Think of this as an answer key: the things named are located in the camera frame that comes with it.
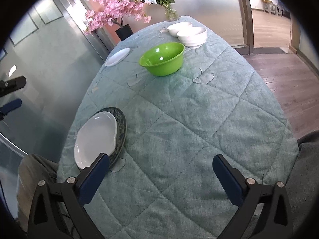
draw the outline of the flower vase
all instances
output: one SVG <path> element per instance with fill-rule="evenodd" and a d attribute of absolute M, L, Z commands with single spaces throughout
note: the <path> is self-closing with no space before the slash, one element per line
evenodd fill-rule
<path fill-rule="evenodd" d="M 179 20 L 179 16 L 176 12 L 176 10 L 174 10 L 171 5 L 168 5 L 168 6 L 164 6 L 165 7 L 165 10 L 166 10 L 166 19 L 168 22 L 174 22 L 174 21 L 177 21 Z"/>

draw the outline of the pink blossom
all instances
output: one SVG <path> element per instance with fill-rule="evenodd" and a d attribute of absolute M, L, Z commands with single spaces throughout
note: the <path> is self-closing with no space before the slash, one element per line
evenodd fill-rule
<path fill-rule="evenodd" d="M 113 26 L 114 23 L 119 24 L 118 18 L 122 17 L 135 17 L 135 20 L 144 20 L 149 23 L 150 16 L 146 16 L 143 11 L 144 3 L 136 0 L 92 0 L 99 2 L 104 6 L 103 11 L 95 12 L 88 10 L 85 17 L 88 22 L 88 29 L 84 32 L 89 35 L 96 29 L 103 28 L 105 25 Z"/>
<path fill-rule="evenodd" d="M 152 19 L 151 16 L 145 17 L 145 18 L 144 18 L 144 23 L 149 23 L 151 19 Z"/>

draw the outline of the blue flowers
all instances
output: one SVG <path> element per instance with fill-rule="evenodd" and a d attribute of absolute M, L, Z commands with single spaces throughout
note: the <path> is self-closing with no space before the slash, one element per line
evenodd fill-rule
<path fill-rule="evenodd" d="M 156 0 L 144 0 L 144 2 L 147 4 L 152 4 L 152 3 L 157 4 Z"/>

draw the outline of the quilted tablecloth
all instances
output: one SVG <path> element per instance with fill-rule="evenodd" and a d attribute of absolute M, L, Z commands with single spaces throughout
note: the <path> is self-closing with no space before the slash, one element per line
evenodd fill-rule
<path fill-rule="evenodd" d="M 203 27 L 188 16 L 179 21 Z M 245 177 L 274 184 L 287 180 L 299 153 L 262 78 L 211 30 L 202 47 L 186 48 L 176 73 L 155 77 L 139 66 L 151 47 L 178 41 L 162 32 L 170 24 L 147 27 L 116 46 L 111 55 L 125 47 L 131 52 L 101 68 L 62 152 L 60 182 L 79 174 L 73 149 L 81 126 L 105 107 L 124 112 L 120 161 L 85 206 L 106 238 L 216 238 L 237 208 L 212 170 L 213 157 L 222 154 Z"/>

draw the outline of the black plant pot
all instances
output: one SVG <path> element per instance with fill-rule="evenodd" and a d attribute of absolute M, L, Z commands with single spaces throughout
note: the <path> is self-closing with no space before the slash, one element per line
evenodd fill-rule
<path fill-rule="evenodd" d="M 133 35 L 131 27 L 127 24 L 123 28 L 119 28 L 115 31 L 115 33 L 119 36 L 120 40 L 126 40 L 129 36 Z"/>

